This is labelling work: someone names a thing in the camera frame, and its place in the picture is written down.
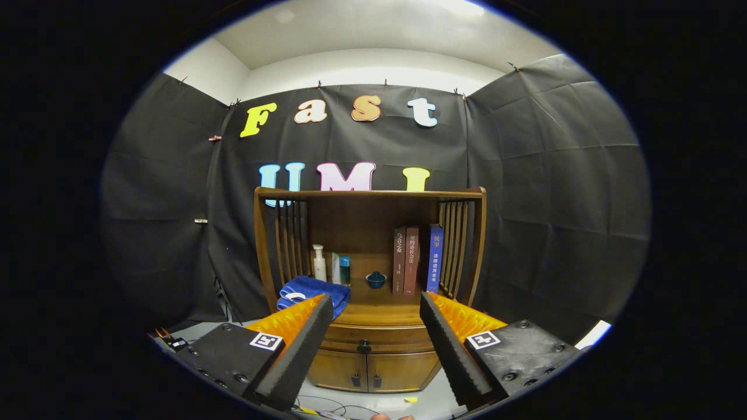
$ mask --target orange soft pad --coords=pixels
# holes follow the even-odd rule
[[[465,345],[465,340],[469,336],[484,331],[495,330],[508,325],[503,321],[489,317],[476,309],[462,305],[448,297],[441,296],[440,294],[433,294],[429,291],[427,293],[430,298],[433,299],[433,302],[438,307],[438,310],[441,311],[447,324],[449,324],[451,330],[454,331],[454,334],[459,339],[459,342],[462,343],[463,347]]]
[[[285,347],[276,359],[280,360],[283,353],[288,349],[288,346],[290,346],[293,340],[296,339],[298,332],[301,331],[306,320],[309,319],[309,315],[314,311],[314,308],[319,301],[322,300],[323,296],[323,294],[319,294],[311,299],[304,300],[301,303],[296,303],[289,308],[285,308],[282,311],[268,315],[254,324],[249,325],[247,330],[281,336],[285,342]]]

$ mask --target lotion bottle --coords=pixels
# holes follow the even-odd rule
[[[317,256],[314,258],[314,278],[326,282],[326,265],[324,263],[324,257],[322,256],[323,246],[319,244],[312,245]]]

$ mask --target pink letter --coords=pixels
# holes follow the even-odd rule
[[[370,191],[371,177],[376,169],[372,162],[358,162],[350,176],[345,179],[337,164],[320,164],[317,170],[322,174],[321,191]]]

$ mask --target brown book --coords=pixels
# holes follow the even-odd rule
[[[415,283],[418,278],[418,257],[420,256],[420,241],[417,226],[407,228],[406,239],[405,284],[402,287],[402,294],[405,296],[415,296]]]
[[[394,269],[391,275],[391,293],[402,294],[405,284],[405,249],[407,245],[406,230],[398,227],[394,230]]]

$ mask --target cabinet door handle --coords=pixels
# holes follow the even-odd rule
[[[358,351],[361,353],[370,353],[371,352],[371,346],[369,345],[371,342],[368,340],[361,340],[361,344],[358,346]]]

